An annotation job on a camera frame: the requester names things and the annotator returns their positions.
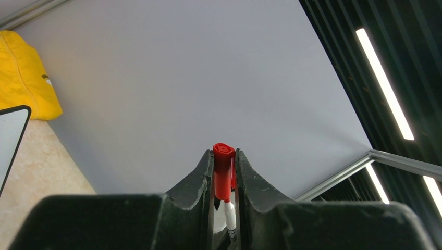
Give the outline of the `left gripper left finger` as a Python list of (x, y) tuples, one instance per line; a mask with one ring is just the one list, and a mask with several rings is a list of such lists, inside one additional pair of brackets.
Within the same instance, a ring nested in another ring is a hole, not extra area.
[(28, 214), (10, 249), (211, 249), (214, 155), (164, 194), (53, 195)]

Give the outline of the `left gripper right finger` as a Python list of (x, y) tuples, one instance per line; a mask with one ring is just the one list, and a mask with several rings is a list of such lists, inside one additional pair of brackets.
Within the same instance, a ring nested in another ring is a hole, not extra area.
[(418, 216), (390, 202), (317, 202), (314, 198), (376, 161), (370, 151), (290, 198), (236, 152), (235, 249), (435, 249)]

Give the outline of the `red marker cap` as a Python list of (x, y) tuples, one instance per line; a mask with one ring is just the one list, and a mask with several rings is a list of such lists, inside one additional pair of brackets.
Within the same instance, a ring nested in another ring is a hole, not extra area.
[(213, 145), (215, 196), (220, 201), (229, 202), (231, 189), (235, 188), (236, 150), (224, 143)]

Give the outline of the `black framed whiteboard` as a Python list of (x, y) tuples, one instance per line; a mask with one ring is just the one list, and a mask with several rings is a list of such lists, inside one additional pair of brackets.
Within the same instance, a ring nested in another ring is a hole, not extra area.
[(27, 105), (1, 110), (1, 193), (31, 115)]

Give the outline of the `red whiteboard marker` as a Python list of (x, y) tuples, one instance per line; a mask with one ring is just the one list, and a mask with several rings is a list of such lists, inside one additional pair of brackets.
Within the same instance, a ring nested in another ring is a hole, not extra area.
[(226, 218), (226, 227), (231, 242), (236, 240), (236, 210), (230, 199), (224, 200), (224, 213)]

